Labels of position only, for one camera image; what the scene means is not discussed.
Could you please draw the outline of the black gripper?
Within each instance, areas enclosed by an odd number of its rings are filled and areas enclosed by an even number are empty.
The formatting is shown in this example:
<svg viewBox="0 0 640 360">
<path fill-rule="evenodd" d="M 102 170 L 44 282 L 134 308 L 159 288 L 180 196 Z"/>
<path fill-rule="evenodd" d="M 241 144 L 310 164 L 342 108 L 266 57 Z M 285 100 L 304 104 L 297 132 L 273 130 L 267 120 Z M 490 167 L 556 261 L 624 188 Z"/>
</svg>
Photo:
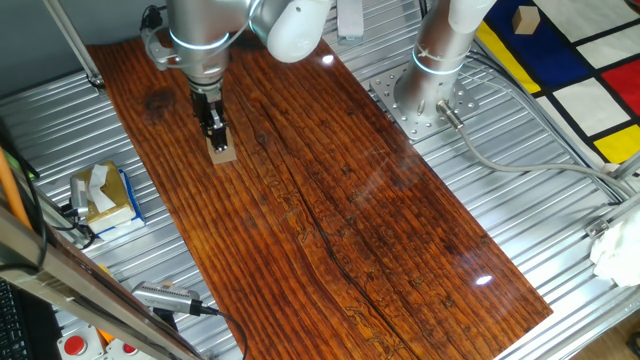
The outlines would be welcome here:
<svg viewBox="0 0 640 360">
<path fill-rule="evenodd" d="M 221 100 L 210 100 L 205 93 L 191 91 L 194 116 L 205 137 L 210 138 L 215 152 L 224 152 L 228 148 L 227 123 L 223 119 Z"/>
</svg>

